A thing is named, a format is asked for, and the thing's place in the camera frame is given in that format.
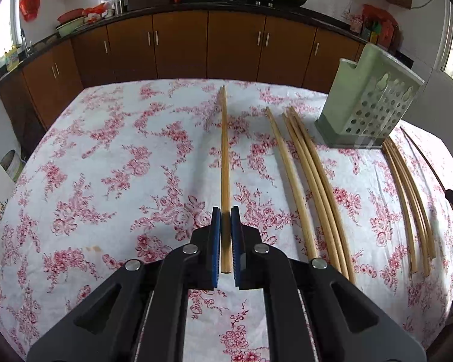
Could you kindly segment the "brown lower kitchen cabinets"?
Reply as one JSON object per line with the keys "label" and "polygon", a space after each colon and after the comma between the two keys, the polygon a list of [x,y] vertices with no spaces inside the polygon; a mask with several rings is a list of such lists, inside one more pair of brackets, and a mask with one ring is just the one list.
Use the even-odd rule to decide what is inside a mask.
{"label": "brown lower kitchen cabinets", "polygon": [[101,25],[46,46],[0,78],[0,100],[30,154],[87,87],[218,78],[328,92],[364,42],[324,25],[237,11],[172,11]]}

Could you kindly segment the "orange red bag on counter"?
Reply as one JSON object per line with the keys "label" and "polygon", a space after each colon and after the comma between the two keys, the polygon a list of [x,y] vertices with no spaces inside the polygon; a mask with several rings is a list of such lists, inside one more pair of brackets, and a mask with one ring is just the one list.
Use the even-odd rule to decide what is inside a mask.
{"label": "orange red bag on counter", "polygon": [[94,7],[86,8],[82,11],[82,15],[85,17],[85,22],[87,24],[97,22],[102,19],[103,14],[111,8],[109,2],[102,2]]}

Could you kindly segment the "black stone countertop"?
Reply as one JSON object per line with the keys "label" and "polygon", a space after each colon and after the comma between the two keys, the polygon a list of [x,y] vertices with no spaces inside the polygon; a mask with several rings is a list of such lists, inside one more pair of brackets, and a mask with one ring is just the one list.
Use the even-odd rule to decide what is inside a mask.
{"label": "black stone countertop", "polygon": [[219,78],[327,92],[367,40],[305,8],[197,0],[88,24],[20,61],[13,75],[57,88],[150,78]]}

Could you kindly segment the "yellow detergent bottle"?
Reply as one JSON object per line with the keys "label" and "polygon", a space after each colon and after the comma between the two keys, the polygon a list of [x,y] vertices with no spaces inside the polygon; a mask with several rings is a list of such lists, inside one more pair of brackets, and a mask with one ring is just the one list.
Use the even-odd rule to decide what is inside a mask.
{"label": "yellow detergent bottle", "polygon": [[20,62],[19,49],[14,45],[5,53],[5,65],[8,72],[15,69]]}

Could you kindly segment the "floral white red tablecloth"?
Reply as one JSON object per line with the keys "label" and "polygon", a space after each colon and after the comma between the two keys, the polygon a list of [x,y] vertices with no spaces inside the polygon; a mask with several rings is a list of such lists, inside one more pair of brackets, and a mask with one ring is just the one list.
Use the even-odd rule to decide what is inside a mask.
{"label": "floral white red tablecloth", "polygon": [[[307,258],[291,187],[263,113],[269,108],[296,158],[316,248],[329,260],[281,116],[293,107],[333,188],[356,285],[425,348],[435,341],[453,301],[453,210],[402,130],[453,189],[453,157],[444,143],[405,121],[390,134],[435,233],[436,258],[425,277],[413,221],[419,266],[411,275],[402,210],[382,152],[321,144],[314,122],[326,95],[224,83],[177,79],[85,89],[43,137],[15,187],[0,176],[0,331],[20,357],[126,260],[161,260],[210,223],[221,201],[217,94],[223,85],[231,202],[242,222],[289,257]],[[231,275],[221,275],[214,291],[190,291],[184,361],[269,361],[262,303],[261,291],[239,292]]]}

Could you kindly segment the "white paint bucket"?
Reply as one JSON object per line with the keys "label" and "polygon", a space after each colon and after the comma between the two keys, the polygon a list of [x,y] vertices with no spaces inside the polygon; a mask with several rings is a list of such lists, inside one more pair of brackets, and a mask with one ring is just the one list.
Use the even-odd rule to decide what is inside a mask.
{"label": "white paint bucket", "polygon": [[3,167],[11,180],[16,182],[22,173],[25,163],[22,159],[20,159],[17,151],[10,150],[0,160],[0,165]]}

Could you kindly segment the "red plastic bag on counter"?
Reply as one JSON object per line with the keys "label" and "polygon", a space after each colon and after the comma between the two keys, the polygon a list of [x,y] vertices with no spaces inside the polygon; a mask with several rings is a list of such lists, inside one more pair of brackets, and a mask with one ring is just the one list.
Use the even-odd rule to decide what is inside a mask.
{"label": "red plastic bag on counter", "polygon": [[386,10],[364,4],[361,11],[362,33],[369,32],[368,42],[385,50],[399,46],[400,30],[396,19]]}

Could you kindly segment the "red plastic bag on wall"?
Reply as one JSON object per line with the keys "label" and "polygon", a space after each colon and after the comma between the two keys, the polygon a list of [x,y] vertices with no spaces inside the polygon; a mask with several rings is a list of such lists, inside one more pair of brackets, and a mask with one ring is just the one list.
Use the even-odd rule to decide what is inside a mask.
{"label": "red plastic bag on wall", "polygon": [[34,21],[40,9],[40,0],[19,0],[19,10],[25,22]]}

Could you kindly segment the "green plastic basin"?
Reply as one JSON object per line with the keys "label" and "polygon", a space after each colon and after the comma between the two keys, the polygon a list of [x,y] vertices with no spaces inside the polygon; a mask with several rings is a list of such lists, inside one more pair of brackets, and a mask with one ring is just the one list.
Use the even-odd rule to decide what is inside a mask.
{"label": "green plastic basin", "polygon": [[60,24],[56,28],[56,31],[59,34],[60,38],[63,38],[65,36],[71,34],[73,31],[75,31],[79,27],[83,26],[84,22],[85,22],[85,18],[79,17],[79,18],[71,20],[67,23]]}

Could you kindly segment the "red plastic basin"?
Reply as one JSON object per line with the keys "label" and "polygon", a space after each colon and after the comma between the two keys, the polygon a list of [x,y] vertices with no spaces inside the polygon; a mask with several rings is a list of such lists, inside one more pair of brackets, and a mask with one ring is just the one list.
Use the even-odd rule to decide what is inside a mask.
{"label": "red plastic basin", "polygon": [[64,14],[59,16],[57,18],[57,21],[59,22],[60,25],[65,24],[69,21],[73,21],[79,17],[81,17],[83,14],[83,9],[82,8],[76,8],[71,11],[66,11]]}

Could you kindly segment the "green perforated utensil holder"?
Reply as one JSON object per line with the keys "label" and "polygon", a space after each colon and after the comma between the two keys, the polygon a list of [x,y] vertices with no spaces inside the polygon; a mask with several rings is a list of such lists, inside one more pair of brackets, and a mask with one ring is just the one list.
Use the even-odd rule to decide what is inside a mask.
{"label": "green perforated utensil holder", "polygon": [[358,61],[339,61],[316,128],[331,148],[379,149],[424,83],[390,53],[369,43]]}

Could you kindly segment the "left window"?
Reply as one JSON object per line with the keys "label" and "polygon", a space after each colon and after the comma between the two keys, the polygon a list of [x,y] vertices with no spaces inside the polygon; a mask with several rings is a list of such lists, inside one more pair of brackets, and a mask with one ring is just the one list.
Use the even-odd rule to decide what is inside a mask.
{"label": "left window", "polygon": [[0,59],[5,56],[18,41],[18,0],[0,2]]}

